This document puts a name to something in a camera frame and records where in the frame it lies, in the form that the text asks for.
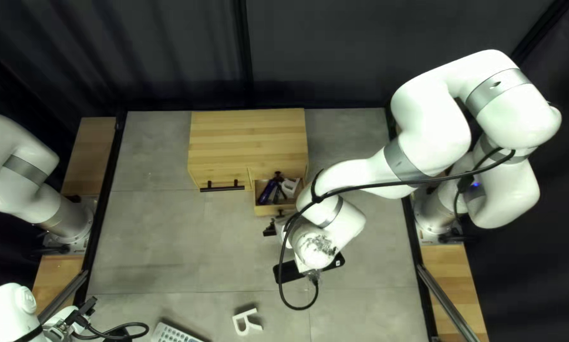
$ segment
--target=remote control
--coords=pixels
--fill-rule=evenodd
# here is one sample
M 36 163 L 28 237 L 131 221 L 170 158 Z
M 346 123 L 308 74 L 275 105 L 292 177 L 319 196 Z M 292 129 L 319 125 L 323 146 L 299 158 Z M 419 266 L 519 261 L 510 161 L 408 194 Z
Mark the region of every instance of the remote control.
M 192 337 L 190 334 L 182 332 L 173 326 L 159 322 L 155 327 L 151 342 L 204 342 Z

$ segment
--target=black curtain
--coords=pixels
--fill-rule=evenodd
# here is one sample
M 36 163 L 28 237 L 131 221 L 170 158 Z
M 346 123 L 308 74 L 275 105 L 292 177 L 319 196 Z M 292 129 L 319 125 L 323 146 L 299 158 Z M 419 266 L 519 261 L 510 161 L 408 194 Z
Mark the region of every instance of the black curtain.
M 259 106 L 380 107 L 404 82 L 510 54 L 552 0 L 248 1 Z
M 39 266 L 42 231 L 14 216 L 0 213 L 0 285 L 16 282 L 33 288 Z
M 467 252 L 491 341 L 569 341 L 569 9 L 520 66 L 562 126 L 529 159 L 538 204 Z

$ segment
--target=black cable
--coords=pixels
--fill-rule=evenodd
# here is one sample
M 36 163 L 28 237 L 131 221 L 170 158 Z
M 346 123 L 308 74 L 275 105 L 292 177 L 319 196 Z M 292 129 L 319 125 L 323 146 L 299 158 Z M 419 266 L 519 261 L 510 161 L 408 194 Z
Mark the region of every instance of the black cable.
M 288 303 L 288 301 L 284 298 L 284 292 L 282 291 L 282 261 L 284 260 L 284 251 L 286 250 L 286 241 L 287 241 L 288 235 L 290 234 L 290 231 L 291 231 L 291 229 L 289 229 L 289 227 L 293 226 L 293 224 L 295 223 L 297 218 L 299 216 L 301 216 L 301 214 L 303 214 L 311 206 L 313 206 L 316 203 L 322 202 L 326 198 L 338 195 L 340 193 L 353 191 L 353 190 L 369 189 L 372 187 L 386 187 L 386 186 L 398 186 L 398 185 L 409 185 L 409 184 L 422 184 L 422 183 L 434 183 L 434 182 L 450 181 L 450 180 L 456 180 L 458 178 L 462 178 L 462 177 L 466 177 L 466 176 L 472 176 L 472 175 L 480 174 L 481 172 L 491 170 L 492 168 L 497 167 L 500 164 L 510 160 L 515 154 L 515 150 L 511 150 L 510 153 L 506 157 L 494 162 L 493 164 L 486 166 L 486 167 L 483 167 L 483 168 L 477 168 L 485 160 L 487 160 L 487 158 L 489 158 L 490 156 L 492 156 L 494 153 L 498 152 L 501 149 L 502 148 L 498 148 L 498 149 L 493 150 L 492 152 L 487 153 L 486 156 L 483 159 L 481 159 L 481 161 L 477 164 L 477 166 L 475 166 L 473 168 L 472 171 L 463 172 L 461 174 L 443 176 L 443 177 L 436 177 L 436 178 L 429 178 L 426 180 L 394 181 L 394 182 L 386 182 L 386 183 L 375 183 L 375 184 L 365 184 L 365 185 L 359 185 L 359 186 L 349 186 L 349 187 L 345 187 L 343 189 L 339 189 L 336 191 L 327 192 L 321 196 L 317 196 L 314 193 L 313 188 L 314 188 L 314 185 L 316 184 L 316 180 L 318 179 L 318 175 L 320 174 L 320 172 L 322 172 L 322 170 L 321 170 L 316 175 L 316 177 L 314 177 L 314 181 L 312 182 L 312 201 L 310 203 L 308 203 L 306 206 L 304 206 L 299 212 L 293 214 L 287 220 L 287 222 L 284 225 L 284 228 L 282 229 L 282 231 L 284 232 L 284 238 L 282 239 L 282 248 L 280 249 L 280 260 L 278 261 L 278 291 L 280 292 L 280 299 L 282 299 L 282 302 L 284 303 L 284 305 L 286 305 L 287 307 L 289 307 L 293 310 L 305 310 L 307 308 L 310 308 L 312 305 L 314 305 L 314 303 L 316 302 L 316 299 L 318 299 L 318 296 L 319 296 L 319 285 L 318 285 L 317 281 L 313 281 L 314 287 L 316 288 L 316 292 L 314 293 L 314 298 L 312 299 L 312 301 L 308 305 L 303 306 L 303 307 L 296 307 L 296 306 L 293 306 L 290 303 Z
M 129 336 L 109 335 L 109 333 L 112 333 L 116 330 L 120 330 L 120 329 L 123 329 L 126 327 L 142 327 L 145 329 L 145 331 L 140 332 L 140 333 L 136 333 L 134 335 L 129 335 Z M 94 335 L 85 336 L 85 335 L 80 335 L 76 332 L 73 332 L 71 335 L 73 335 L 77 339 L 82 339 L 84 341 L 87 341 L 90 339 L 97 339 L 97 338 L 107 338 L 107 339 L 113 339 L 114 341 L 121 341 L 124 339 L 133 339 L 133 338 L 143 337 L 143 336 L 147 335 L 147 333 L 149 332 L 149 326 L 147 324 L 141 323 L 141 322 L 124 323 L 124 324 L 121 324 L 119 326 L 116 326 L 115 328 L 109 329 L 105 332 L 100 332 L 100 331 L 94 329 L 90 324 L 88 324 L 85 328 L 88 329 L 90 332 L 94 333 Z
M 476 171 L 481 165 L 483 165 L 483 163 L 489 159 L 492 155 L 494 155 L 495 153 L 501 151 L 502 148 L 501 147 L 497 147 L 493 150 L 491 150 L 491 152 L 487 153 L 484 157 L 481 158 L 481 160 L 479 160 L 479 162 L 477 163 L 477 165 L 475 165 L 472 168 L 472 171 Z M 498 162 L 500 162 L 498 165 L 510 160 L 514 154 L 516 153 L 516 150 L 510 150 L 510 153 L 504 157 L 503 159 L 500 159 L 496 162 L 494 162 L 492 165 L 497 164 Z M 455 197 L 453 198 L 453 215 L 455 216 L 455 221 L 454 222 L 458 222 L 459 225 L 462 225 L 462 222 L 459 220 L 459 213 L 458 213 L 458 198 L 459 195 L 461 194 L 461 190 L 458 186 L 458 190 L 455 192 Z

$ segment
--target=black handle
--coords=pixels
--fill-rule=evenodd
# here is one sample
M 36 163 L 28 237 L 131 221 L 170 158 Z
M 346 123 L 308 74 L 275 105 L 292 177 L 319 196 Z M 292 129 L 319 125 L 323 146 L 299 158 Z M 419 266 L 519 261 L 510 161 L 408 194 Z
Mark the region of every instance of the black handle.
M 200 192 L 231 191 L 231 190 L 244 190 L 244 185 L 238 185 L 238 180 L 234 180 L 234 186 L 212 187 L 212 182 L 208 181 L 207 187 L 201 187 L 200 188 Z

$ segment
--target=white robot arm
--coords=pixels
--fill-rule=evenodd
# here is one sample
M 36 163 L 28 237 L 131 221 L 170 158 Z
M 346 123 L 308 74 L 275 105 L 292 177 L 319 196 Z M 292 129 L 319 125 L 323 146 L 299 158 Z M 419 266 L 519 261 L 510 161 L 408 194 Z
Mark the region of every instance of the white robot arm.
M 92 213 L 44 183 L 58 162 L 29 131 L 0 115 L 0 212 L 38 224 L 70 244 L 89 232 Z
M 72 293 L 81 282 L 72 282 L 64 293 Z M 54 309 L 60 307 L 67 296 L 57 296 L 50 306 Z M 116 328 L 99 332 L 92 327 L 90 315 L 94 313 L 95 297 L 88 299 L 80 308 L 68 306 L 56 312 L 52 317 L 43 318 L 45 322 L 35 315 L 37 304 L 31 291 L 24 286 L 9 283 L 0 286 L 0 342 L 69 342 L 72 337 L 78 339 L 106 338 L 108 340 L 125 339 L 127 341 L 145 336 L 149 326 L 145 323 L 132 322 L 122 324 Z M 129 334 L 126 327 L 142 327 L 143 332 Z M 82 335 L 86 330 L 94 335 Z
M 467 154 L 470 129 L 455 98 L 468 107 L 485 132 L 472 153 Z M 502 147 L 504 150 L 483 166 L 512 149 L 515 157 L 478 175 L 475 184 L 480 184 L 479 191 L 460 199 L 460 212 L 468 210 L 478 226 L 494 228 L 511 222 L 536 203 L 539 189 L 526 158 L 556 133 L 561 115 L 502 52 L 478 52 L 415 77 L 395 92 L 391 111 L 401 134 L 371 158 L 344 161 L 322 172 L 315 182 L 318 196 L 348 186 L 425 180 L 455 162 L 459 165 L 454 170 L 463 172 L 492 149 Z M 434 203 L 424 205 L 426 212 L 418 220 L 422 229 L 425 225 L 426 230 L 434 228 L 435 233 L 441 233 L 439 229 L 446 229 L 452 221 L 456 183 L 442 183 L 428 200 Z M 416 186 L 363 190 L 402 198 Z M 308 186 L 296 202 L 297 210 L 311 202 Z M 286 242 L 295 251 L 300 272 L 328 266 L 365 223 L 364 215 L 338 195 L 314 204 L 303 217 L 311 223 L 296 227 Z

